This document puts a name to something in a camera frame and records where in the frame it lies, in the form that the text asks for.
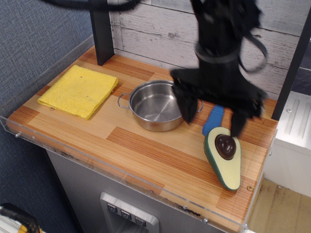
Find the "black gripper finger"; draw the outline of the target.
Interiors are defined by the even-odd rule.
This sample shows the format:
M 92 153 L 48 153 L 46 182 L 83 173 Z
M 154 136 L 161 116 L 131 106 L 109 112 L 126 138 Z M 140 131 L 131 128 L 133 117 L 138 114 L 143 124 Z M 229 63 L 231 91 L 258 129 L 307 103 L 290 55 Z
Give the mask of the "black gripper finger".
M 231 136 L 240 136 L 249 117 L 250 114 L 247 111 L 233 111 L 231 117 Z
M 182 115 L 187 122 L 192 122 L 197 111 L 197 96 L 191 86 L 184 83 L 175 83 L 173 85 L 173 93 Z

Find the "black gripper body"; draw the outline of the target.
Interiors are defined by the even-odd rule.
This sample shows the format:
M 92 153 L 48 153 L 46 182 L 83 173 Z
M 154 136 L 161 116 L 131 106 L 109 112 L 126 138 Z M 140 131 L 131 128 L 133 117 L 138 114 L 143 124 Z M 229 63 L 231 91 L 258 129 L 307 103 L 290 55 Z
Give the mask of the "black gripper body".
M 200 61 L 198 68 L 173 69 L 170 75 L 179 97 L 206 100 L 238 113 L 261 114 L 267 97 L 242 75 L 236 60 L 224 64 Z

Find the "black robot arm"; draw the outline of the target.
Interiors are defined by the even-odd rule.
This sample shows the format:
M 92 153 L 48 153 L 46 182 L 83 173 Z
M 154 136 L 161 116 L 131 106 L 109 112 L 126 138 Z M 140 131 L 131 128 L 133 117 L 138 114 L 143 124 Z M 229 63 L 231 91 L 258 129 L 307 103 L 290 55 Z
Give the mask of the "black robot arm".
M 231 135 L 237 137 L 248 118 L 261 115 L 267 97 L 242 75 L 241 61 L 244 38 L 267 53 L 251 34 L 259 26 L 261 11 L 253 0 L 193 0 L 191 4 L 198 22 L 199 66 L 172 70 L 173 92 L 186 122 L 193 120 L 199 99 L 230 108 Z

